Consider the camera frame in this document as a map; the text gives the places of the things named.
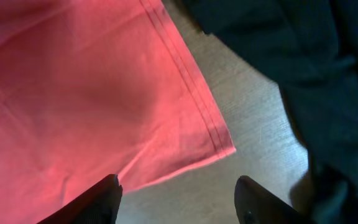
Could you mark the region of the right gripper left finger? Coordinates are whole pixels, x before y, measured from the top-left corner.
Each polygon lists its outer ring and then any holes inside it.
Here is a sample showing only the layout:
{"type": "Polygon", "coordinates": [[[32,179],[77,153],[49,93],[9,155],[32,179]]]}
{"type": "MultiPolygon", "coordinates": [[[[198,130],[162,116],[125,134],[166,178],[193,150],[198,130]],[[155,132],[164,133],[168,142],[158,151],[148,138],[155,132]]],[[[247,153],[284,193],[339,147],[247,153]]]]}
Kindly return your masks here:
{"type": "Polygon", "coordinates": [[[109,174],[39,224],[115,224],[122,195],[117,175],[109,174]]]}

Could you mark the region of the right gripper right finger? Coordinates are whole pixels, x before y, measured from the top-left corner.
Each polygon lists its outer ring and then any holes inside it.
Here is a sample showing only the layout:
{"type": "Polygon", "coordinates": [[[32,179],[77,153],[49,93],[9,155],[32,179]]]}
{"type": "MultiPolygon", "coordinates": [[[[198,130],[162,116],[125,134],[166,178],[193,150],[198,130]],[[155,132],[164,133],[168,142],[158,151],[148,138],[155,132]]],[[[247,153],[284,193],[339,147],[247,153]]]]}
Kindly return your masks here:
{"type": "Polygon", "coordinates": [[[236,182],[234,205],[240,224],[314,224],[246,175],[236,182]]]}

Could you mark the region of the red soccer t-shirt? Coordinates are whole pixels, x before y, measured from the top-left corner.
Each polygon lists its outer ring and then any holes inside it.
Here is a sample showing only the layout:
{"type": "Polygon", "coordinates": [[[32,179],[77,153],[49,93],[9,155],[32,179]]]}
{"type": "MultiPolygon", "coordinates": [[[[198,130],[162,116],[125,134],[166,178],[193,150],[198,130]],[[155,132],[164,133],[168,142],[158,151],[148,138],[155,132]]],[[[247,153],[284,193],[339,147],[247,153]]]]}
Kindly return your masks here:
{"type": "Polygon", "coordinates": [[[0,1],[0,223],[109,174],[125,192],[235,151],[161,1],[0,1]]]}

